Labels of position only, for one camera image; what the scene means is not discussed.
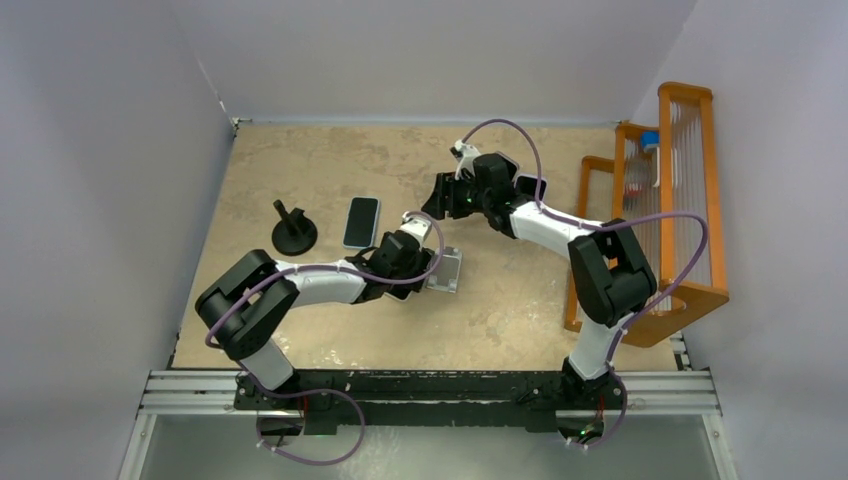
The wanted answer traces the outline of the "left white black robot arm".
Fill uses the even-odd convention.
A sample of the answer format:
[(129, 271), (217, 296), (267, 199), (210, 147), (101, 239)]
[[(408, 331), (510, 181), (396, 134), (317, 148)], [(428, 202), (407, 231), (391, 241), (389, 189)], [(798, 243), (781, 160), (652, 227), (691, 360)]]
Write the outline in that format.
[(262, 249), (249, 251), (195, 302), (209, 329), (208, 345), (240, 364), (272, 408), (289, 407), (298, 395), (296, 370), (272, 339), (285, 315), (299, 307), (355, 305), (419, 291), (437, 262), (425, 246), (430, 231), (414, 218), (385, 233), (378, 246), (324, 264), (278, 262)]

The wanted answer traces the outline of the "blue case phone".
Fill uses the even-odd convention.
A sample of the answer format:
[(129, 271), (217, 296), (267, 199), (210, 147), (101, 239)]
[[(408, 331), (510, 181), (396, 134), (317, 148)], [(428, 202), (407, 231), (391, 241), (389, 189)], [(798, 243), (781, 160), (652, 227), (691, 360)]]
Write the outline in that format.
[(355, 196), (350, 200), (342, 246), (347, 249), (372, 247), (376, 238), (380, 200), (374, 197)]

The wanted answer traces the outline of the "purple case phone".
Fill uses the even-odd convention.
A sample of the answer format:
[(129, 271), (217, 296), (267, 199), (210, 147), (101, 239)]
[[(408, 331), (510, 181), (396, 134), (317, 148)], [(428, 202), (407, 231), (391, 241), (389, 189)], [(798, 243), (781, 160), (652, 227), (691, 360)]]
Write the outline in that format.
[(514, 182), (517, 174), (520, 171), (520, 165), (516, 161), (514, 161), (512, 158), (510, 158), (507, 154), (505, 154), (501, 151), (496, 151), (495, 155), (497, 155), (499, 158), (501, 158), (503, 160), (507, 175), (509, 176), (510, 181)]

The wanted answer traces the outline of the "silver metal phone stand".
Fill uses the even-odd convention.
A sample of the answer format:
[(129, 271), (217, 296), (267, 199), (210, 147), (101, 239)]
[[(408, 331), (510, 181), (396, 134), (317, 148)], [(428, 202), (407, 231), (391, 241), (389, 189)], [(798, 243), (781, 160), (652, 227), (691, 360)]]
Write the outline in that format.
[(438, 267), (427, 278), (425, 287), (434, 291), (456, 293), (459, 285), (463, 253), (456, 247), (446, 246)]

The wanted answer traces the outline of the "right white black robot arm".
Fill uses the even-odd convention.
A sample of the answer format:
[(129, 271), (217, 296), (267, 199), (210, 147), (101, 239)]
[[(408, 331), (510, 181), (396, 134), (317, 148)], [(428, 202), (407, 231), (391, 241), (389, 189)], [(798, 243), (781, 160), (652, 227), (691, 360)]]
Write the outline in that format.
[(468, 173), (437, 174), (422, 209), (437, 220), (480, 213), (493, 230), (568, 258), (588, 318), (564, 360), (561, 392), (569, 404), (584, 407), (599, 396), (625, 323), (656, 293), (657, 281), (623, 220), (599, 223), (555, 213), (516, 186), (516, 173), (506, 157), (483, 154)]

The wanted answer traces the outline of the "lilac case phone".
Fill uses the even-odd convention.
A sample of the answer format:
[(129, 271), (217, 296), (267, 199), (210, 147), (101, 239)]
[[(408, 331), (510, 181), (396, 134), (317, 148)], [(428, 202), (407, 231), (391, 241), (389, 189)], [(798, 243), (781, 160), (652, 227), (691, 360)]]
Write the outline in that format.
[(514, 180), (514, 187), (520, 194), (544, 200), (548, 182), (545, 177), (537, 177), (528, 173), (520, 173)]

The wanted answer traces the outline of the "white case phone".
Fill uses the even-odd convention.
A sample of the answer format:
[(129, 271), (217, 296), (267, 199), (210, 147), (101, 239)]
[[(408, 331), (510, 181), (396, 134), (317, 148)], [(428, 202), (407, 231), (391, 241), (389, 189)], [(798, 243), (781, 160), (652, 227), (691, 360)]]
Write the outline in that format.
[(415, 292), (409, 285), (381, 284), (382, 295), (398, 302), (406, 302)]

